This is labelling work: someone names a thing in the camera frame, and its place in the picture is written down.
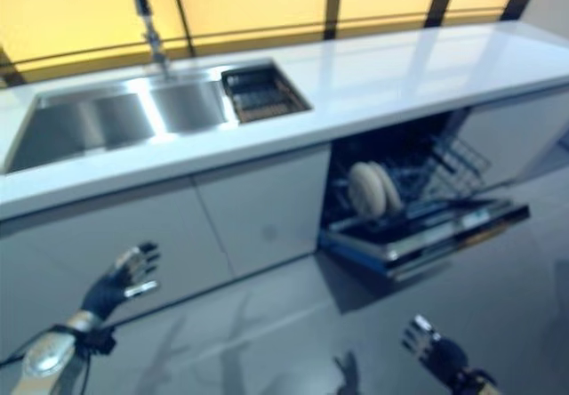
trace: dishwasher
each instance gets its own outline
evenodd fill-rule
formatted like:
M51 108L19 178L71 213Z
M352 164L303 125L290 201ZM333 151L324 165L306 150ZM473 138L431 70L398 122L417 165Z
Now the dishwasher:
M333 143L319 247L395 281L529 218L493 197L492 157L460 137L469 109Z

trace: white cabinet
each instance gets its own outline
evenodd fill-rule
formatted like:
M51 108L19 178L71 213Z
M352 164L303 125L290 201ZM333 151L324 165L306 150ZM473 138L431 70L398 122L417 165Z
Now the white cabinet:
M237 275L315 250L329 159L325 144L195 177Z
M487 186L515 180L543 158L569 127L569 88L474 107L458 136L485 156Z
M189 178L165 181L0 223L0 357L79 307L130 246L152 240L157 292L122 305L125 318L231 279Z

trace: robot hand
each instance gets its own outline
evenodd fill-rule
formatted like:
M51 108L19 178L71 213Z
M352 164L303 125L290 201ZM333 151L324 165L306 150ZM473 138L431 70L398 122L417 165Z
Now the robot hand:
M435 331L421 315L406 328L402 344L453 394L499 393L492 377L483 370L470 369L464 350Z
M156 244L144 243L121 254L84 297L81 309L66 325L53 326L26 353L22 376L12 394L69 395L94 351L109 354L114 328L100 325L121 303L158 288L147 275L159 258Z
M160 257L157 245L150 242L135 246L120 255L113 266L89 289L81 310L104 321L122 302L150 293L158 288L155 280L145 281L156 269Z

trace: kitchen sink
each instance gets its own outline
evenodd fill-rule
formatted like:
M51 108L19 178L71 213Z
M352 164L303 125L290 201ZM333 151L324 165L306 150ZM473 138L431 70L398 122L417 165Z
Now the kitchen sink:
M271 60L36 97L7 172L310 109Z

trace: floor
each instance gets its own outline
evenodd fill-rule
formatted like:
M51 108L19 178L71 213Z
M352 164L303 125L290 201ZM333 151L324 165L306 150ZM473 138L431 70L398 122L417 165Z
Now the floor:
M358 393L448 393L400 345L420 313L504 393L567 394L568 181L569 168L518 186L529 221L404 286L316 254L123 326L87 393L330 394L349 352Z

